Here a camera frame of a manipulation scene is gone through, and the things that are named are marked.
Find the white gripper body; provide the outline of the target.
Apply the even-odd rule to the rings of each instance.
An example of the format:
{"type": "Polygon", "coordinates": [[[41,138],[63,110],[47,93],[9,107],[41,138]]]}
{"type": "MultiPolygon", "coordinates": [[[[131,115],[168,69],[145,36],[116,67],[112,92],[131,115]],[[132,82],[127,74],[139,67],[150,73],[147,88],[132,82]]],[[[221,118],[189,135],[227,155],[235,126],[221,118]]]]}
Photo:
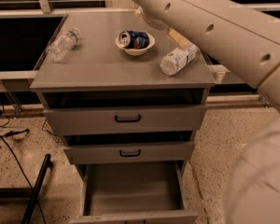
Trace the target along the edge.
{"type": "Polygon", "coordinates": [[[138,8],[140,12],[141,18],[152,28],[156,30],[168,30],[169,26],[164,23],[162,20],[155,19],[152,17],[151,14],[148,13],[148,11],[145,8],[139,7],[138,8]]]}

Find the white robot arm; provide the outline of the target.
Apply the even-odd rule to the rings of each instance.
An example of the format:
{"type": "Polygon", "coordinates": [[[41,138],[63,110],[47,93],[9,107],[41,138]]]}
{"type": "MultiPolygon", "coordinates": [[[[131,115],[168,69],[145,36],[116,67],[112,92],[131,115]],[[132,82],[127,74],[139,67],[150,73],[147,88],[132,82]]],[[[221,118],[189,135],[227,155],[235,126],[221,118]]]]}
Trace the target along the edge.
{"type": "Polygon", "coordinates": [[[133,0],[258,90],[279,113],[239,155],[225,224],[280,224],[280,20],[230,0],[133,0]]]}

